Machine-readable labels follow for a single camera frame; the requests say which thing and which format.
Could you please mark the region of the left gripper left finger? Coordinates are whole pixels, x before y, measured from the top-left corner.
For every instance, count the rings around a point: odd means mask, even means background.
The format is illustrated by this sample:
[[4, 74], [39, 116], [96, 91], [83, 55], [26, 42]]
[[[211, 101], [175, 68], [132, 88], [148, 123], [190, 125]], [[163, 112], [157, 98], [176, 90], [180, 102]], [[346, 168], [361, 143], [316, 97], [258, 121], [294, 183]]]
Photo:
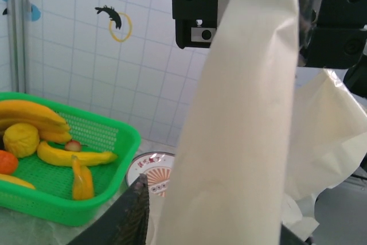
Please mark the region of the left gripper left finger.
[[148, 180], [140, 174], [99, 219], [68, 244], [145, 244], [149, 212]]

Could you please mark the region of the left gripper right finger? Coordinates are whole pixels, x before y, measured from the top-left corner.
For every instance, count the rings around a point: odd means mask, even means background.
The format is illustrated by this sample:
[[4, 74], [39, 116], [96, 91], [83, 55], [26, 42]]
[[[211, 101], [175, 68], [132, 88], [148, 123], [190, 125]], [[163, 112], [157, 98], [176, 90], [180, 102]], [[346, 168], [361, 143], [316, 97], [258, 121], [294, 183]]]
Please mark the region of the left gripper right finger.
[[280, 241], [279, 241], [280, 245], [307, 245], [312, 243], [313, 243], [312, 237], [308, 237], [305, 241], [302, 241], [286, 226], [282, 225], [280, 231]]

